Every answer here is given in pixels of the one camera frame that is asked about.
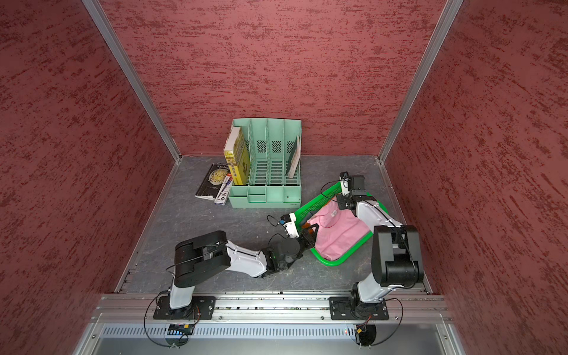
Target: gray floor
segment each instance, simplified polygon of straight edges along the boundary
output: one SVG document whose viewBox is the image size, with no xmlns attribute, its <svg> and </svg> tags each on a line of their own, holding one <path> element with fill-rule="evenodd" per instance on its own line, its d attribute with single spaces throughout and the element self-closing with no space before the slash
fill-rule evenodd
<svg viewBox="0 0 568 355">
<path fill-rule="evenodd" d="M 278 218 L 295 209 L 232 208 L 230 203 L 216 206 L 211 201 L 195 197 L 195 191 L 211 164 L 223 161 L 223 157 L 183 158 L 166 200 L 151 226 L 132 281 L 125 284 L 123 290 L 128 293 L 166 290 L 172 278 L 165 268 L 173 263 L 174 247 L 180 241 L 221 229 L 235 244 L 260 249 L 266 246 L 273 234 L 282 231 L 281 227 L 270 225 L 266 215 Z M 367 191 L 389 211 L 394 210 L 373 156 L 303 156 L 301 164 L 302 204 L 316 197 L 324 183 L 337 180 L 340 172 L 348 171 L 350 174 L 364 175 Z M 198 285 L 195 291 L 350 289 L 355 282 L 369 274 L 370 256 L 371 241 L 334 268 L 324 266 L 307 252 L 289 270 L 269 278 L 257 279 L 224 271 Z"/>
</svg>

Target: pink t-shirt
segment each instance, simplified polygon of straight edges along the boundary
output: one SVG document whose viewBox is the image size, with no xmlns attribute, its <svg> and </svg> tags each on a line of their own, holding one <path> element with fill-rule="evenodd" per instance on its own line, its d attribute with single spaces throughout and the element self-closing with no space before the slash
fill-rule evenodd
<svg viewBox="0 0 568 355">
<path fill-rule="evenodd" d="M 361 238 L 369 233 L 369 227 L 355 217 L 351 210 L 340 210 L 331 200 L 311 219 L 310 224 L 319 224 L 316 250 L 327 260 L 337 260 Z"/>
</svg>

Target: vent grille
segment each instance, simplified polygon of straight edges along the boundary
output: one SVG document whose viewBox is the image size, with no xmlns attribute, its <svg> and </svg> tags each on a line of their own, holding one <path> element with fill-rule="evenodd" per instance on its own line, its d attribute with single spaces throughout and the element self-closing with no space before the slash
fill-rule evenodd
<svg viewBox="0 0 568 355">
<path fill-rule="evenodd" d="M 272 152 L 282 153 L 282 142 L 279 140 L 272 141 Z"/>
<path fill-rule="evenodd" d="M 292 142 L 292 141 L 288 141 L 286 143 L 286 150 L 288 151 L 288 153 L 291 153 L 292 150 L 294 149 L 294 143 L 295 142 Z"/>
<path fill-rule="evenodd" d="M 168 324 L 147 324 L 150 337 L 179 338 L 166 334 Z M 104 338 L 145 338 L 144 326 L 131 323 L 107 323 Z M 355 337 L 353 324 L 198 324 L 195 339 L 347 339 Z"/>
<path fill-rule="evenodd" d="M 257 140 L 256 141 L 256 149 L 259 153 L 266 153 L 266 141 L 265 140 Z"/>
</svg>

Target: black cable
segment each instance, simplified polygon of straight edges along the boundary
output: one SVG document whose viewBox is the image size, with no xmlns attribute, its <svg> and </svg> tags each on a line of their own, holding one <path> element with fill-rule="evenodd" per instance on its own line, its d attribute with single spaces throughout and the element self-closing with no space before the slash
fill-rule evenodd
<svg viewBox="0 0 568 355">
<path fill-rule="evenodd" d="M 392 333 L 390 333 L 389 336 L 387 336 L 386 338 L 384 338 L 384 339 L 381 340 L 380 342 L 375 343 L 375 344 L 371 344 L 371 345 L 369 345 L 369 346 L 375 346 L 375 345 L 379 345 L 379 344 L 384 343 L 385 341 L 387 341 L 388 339 L 390 339 L 390 337 L 393 336 L 394 333 L 396 333 L 396 331 L 397 331 L 398 328 L 400 327 L 400 324 L 402 323 L 402 316 L 404 315 L 404 307 L 402 306 L 402 302 L 401 302 L 400 299 L 398 299 L 398 298 L 387 298 L 387 299 L 385 299 L 385 302 L 386 302 L 386 301 L 393 300 L 393 299 L 396 299 L 396 300 L 398 301 L 398 303 L 400 303 L 400 319 L 398 320 L 398 324 L 396 325 L 396 328 L 394 328 L 394 330 L 392 331 Z"/>
<path fill-rule="evenodd" d="M 290 237 L 290 236 L 284 237 L 282 234 L 276 233 L 275 235 L 273 235 L 272 237 L 270 237 L 270 239 L 268 240 L 268 244 L 266 245 L 267 247 L 270 246 L 270 242 L 272 241 L 272 238 L 276 237 L 277 235 L 279 235 L 280 237 L 282 237 L 282 239 L 288 239 L 288 238 Z"/>
<path fill-rule="evenodd" d="M 146 337 L 147 337 L 148 339 L 150 339 L 150 341 L 153 342 L 154 344 L 159 345 L 159 346 L 163 346 L 164 348 L 171 348 L 171 347 L 172 347 L 171 345 L 160 344 L 160 343 L 157 343 L 157 342 L 155 342 L 154 340 L 152 340 L 152 338 L 150 338 L 150 335 L 148 335 L 148 331 L 146 330 L 146 316 L 147 316 L 147 314 L 148 314 L 148 310 L 150 309 L 150 306 L 152 305 L 152 303 L 153 303 L 154 301 L 156 301 L 156 305 L 158 305 L 158 303 L 157 303 L 158 297 L 159 297 L 160 295 L 163 295 L 163 294 L 166 294 L 166 293 L 168 293 L 168 290 L 166 290 L 166 291 L 161 291 L 160 293 L 158 293 L 158 294 L 156 295 L 156 297 L 154 297 L 154 299 L 150 302 L 150 304 L 149 304 L 148 307 L 146 308 L 146 312 L 144 313 L 144 333 L 146 334 Z"/>
<path fill-rule="evenodd" d="M 197 318 L 197 320 L 195 319 L 195 308 L 197 308 L 197 312 L 199 313 L 199 307 L 197 305 L 193 306 L 190 310 L 191 313 L 193 313 L 193 330 L 195 331 L 195 326 L 197 325 L 197 323 L 199 323 L 199 320 L 201 319 L 201 315 L 199 315 L 199 318 Z M 189 314 L 184 314 L 184 316 L 182 318 L 188 317 Z M 185 328 L 181 328 L 181 327 L 177 327 L 177 326 L 170 326 L 170 329 L 173 329 L 175 331 L 178 331 L 180 333 L 182 333 L 182 335 L 178 338 L 178 347 L 181 347 L 185 344 L 187 344 L 187 342 L 189 341 L 189 336 L 190 334 L 186 333 L 186 329 Z M 186 337 L 186 340 L 182 343 L 182 339 L 183 337 Z"/>
<path fill-rule="evenodd" d="M 383 211 L 381 211 L 380 208 L 377 208 L 375 205 L 373 205 L 373 207 L 374 207 L 377 211 L 379 211 L 379 212 L 383 215 L 383 217 L 384 217 L 386 220 L 388 220 L 388 221 L 390 222 L 390 224 L 392 224 L 392 226 L 393 226 L 394 228 L 396 228 L 396 226 L 394 225 L 394 223 L 393 223 L 390 219 L 387 218 L 387 216 L 383 213 Z M 408 247 L 408 244 L 406 244 L 406 241 L 404 240 L 404 238 L 402 238 L 402 242 L 404 243 L 404 247 L 406 248 L 406 251 L 408 252 L 408 256 L 410 257 L 410 262 L 412 263 L 412 268 L 413 268 L 414 272 L 416 273 L 416 280 L 414 280 L 414 283 L 413 283 L 411 286 L 404 286 L 404 285 L 403 285 L 402 288 L 403 288 L 403 289 L 411 289 L 411 288 L 413 288 L 414 286 L 416 286 L 416 283 L 418 282 L 418 279 L 420 278 L 420 273 L 419 273 L 419 271 L 418 271 L 418 268 L 417 268 L 416 265 L 414 264 L 414 259 L 412 258 L 412 254 L 410 253 L 410 248 Z"/>
<path fill-rule="evenodd" d="M 268 217 L 271 217 L 272 219 L 274 219 L 276 221 L 276 224 L 272 224 L 272 222 L 270 221 L 270 219 L 268 219 Z M 266 220 L 268 221 L 268 223 L 270 223 L 270 225 L 272 227 L 277 227 L 280 224 L 280 221 L 278 219 L 276 219 L 276 217 L 272 216 L 272 215 L 267 215 L 266 216 Z"/>
<path fill-rule="evenodd" d="M 170 265 L 170 266 L 168 266 L 168 267 L 166 268 L 166 271 L 168 271 L 169 269 L 173 268 L 174 266 L 178 266 L 178 265 L 184 264 L 184 263 L 186 263 L 186 262 L 190 262 L 190 261 L 194 261 L 194 260 L 199 259 L 199 258 L 203 258 L 203 257 L 205 257 L 206 255 L 213 254 L 213 253 L 215 253 L 215 252 L 221 250 L 221 248 L 224 247 L 224 246 L 225 246 L 225 244 L 220 244 L 220 245 L 207 244 L 207 245 L 204 245 L 204 247 L 217 247 L 217 249 L 213 250 L 212 252 L 208 252 L 208 253 L 205 253 L 205 254 L 203 254 L 203 255 L 194 257 L 193 259 L 183 260 L 183 261 L 178 262 L 178 263 L 176 263 L 176 264 L 174 264 L 174 265 Z"/>
<path fill-rule="evenodd" d="M 330 198 L 330 197 L 327 197 L 327 196 L 323 193 L 323 188 L 326 187 L 327 184 L 329 184 L 329 183 L 332 183 L 332 182 L 339 182 L 339 181 L 346 181 L 346 180 L 345 180 L 345 179 L 339 179 L 339 180 L 333 180 L 333 181 L 326 182 L 326 183 L 321 187 L 321 189 L 320 189 L 320 194 L 321 194 L 323 197 L 327 198 L 328 200 L 337 202 L 336 200 L 333 199 L 333 197 L 331 197 L 331 198 Z"/>
</svg>

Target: book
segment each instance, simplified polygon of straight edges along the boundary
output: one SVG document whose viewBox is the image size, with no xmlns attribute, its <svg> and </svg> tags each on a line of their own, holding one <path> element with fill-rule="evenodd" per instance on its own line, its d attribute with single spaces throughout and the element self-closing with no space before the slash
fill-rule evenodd
<svg viewBox="0 0 568 355">
<path fill-rule="evenodd" d="M 217 195 L 217 198 L 215 199 L 215 204 L 219 204 L 221 206 L 224 206 L 227 203 L 227 199 L 229 198 L 229 191 L 231 190 L 232 184 L 233 184 L 233 178 L 232 178 L 231 174 L 227 174 L 227 176 L 225 176 L 225 180 L 223 181 L 223 184 L 221 185 L 221 189 L 219 190 L 219 194 Z"/>
<path fill-rule="evenodd" d="M 288 179 L 292 179 L 294 177 L 298 163 L 300 163 L 300 136 L 296 136 L 296 143 L 294 143 L 294 147 L 292 148 L 292 152 L 288 158 L 288 169 L 286 170 Z"/>
<path fill-rule="evenodd" d="M 223 154 L 231 171 L 233 185 L 246 185 L 250 173 L 250 156 L 241 127 L 231 127 Z"/>
<path fill-rule="evenodd" d="M 227 164 L 212 164 L 201 185 L 199 185 L 195 197 L 214 201 L 217 195 L 219 195 L 221 185 L 228 173 L 229 166 Z"/>
</svg>

